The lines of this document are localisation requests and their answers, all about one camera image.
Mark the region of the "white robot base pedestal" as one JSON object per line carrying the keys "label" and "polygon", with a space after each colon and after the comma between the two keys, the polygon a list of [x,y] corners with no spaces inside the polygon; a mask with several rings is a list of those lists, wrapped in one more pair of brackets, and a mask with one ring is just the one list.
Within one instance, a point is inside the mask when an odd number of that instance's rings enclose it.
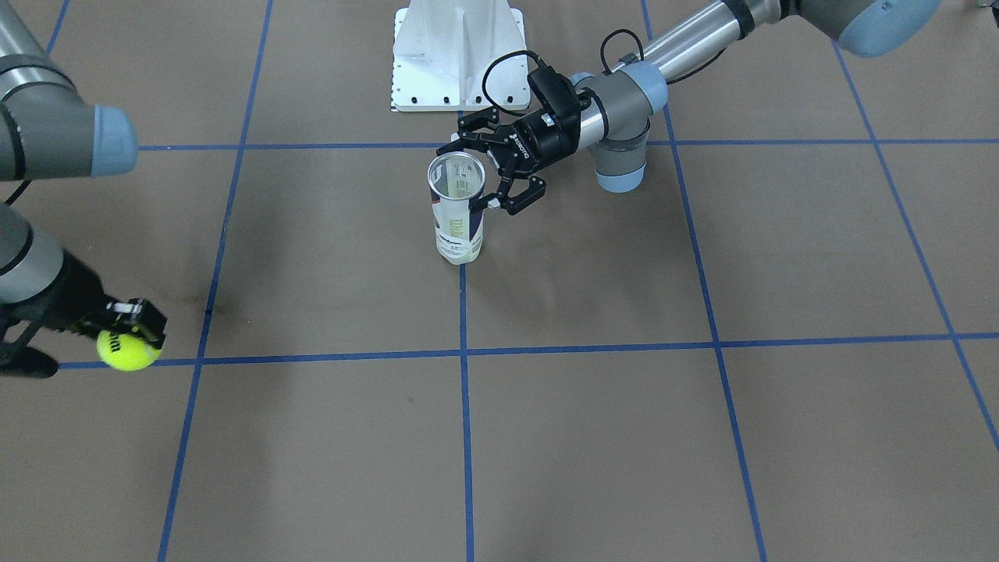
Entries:
{"label": "white robot base pedestal", "polygon": [[489,64],[527,49],[524,14],[507,1],[411,1],[393,16],[390,109],[396,112],[474,112],[493,102],[529,106],[524,55],[490,71]]}

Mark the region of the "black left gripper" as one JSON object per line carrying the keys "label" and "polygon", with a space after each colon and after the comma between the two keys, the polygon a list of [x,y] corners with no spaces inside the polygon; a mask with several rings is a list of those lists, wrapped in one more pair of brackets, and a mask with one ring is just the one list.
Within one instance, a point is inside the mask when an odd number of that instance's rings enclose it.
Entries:
{"label": "black left gripper", "polygon": [[[502,176],[496,191],[474,196],[471,214],[499,208],[520,213],[545,196],[546,181],[536,172],[574,155],[581,142],[581,111],[559,113],[539,109],[510,123],[500,124],[500,108],[486,108],[457,119],[457,138],[436,150],[436,155],[472,150],[492,154]],[[529,176],[524,191],[510,195],[514,176]]]}

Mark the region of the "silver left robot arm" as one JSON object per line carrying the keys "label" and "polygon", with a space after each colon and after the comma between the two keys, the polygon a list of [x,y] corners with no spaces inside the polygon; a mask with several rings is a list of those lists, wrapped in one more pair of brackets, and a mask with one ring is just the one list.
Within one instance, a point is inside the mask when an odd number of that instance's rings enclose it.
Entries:
{"label": "silver left robot arm", "polygon": [[756,28],[796,16],[843,50],[872,58],[917,35],[938,8],[937,1],[713,1],[597,75],[564,76],[538,53],[509,52],[492,67],[534,61],[527,82],[539,109],[514,113],[503,123],[503,108],[492,102],[460,118],[452,141],[438,154],[488,155],[500,183],[485,203],[509,213],[543,195],[540,170],[582,150],[592,154],[604,190],[628,192],[645,178],[649,127],[667,106],[670,86],[710,67]]}

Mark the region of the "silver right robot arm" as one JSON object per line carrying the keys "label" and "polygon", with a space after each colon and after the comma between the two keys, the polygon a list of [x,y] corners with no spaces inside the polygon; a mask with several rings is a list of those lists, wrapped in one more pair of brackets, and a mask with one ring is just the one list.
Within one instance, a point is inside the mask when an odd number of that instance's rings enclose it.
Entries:
{"label": "silver right robot arm", "polygon": [[389,110],[397,7],[72,1],[54,60],[143,150],[16,209],[160,307],[167,359],[457,348],[425,184],[454,117]]}

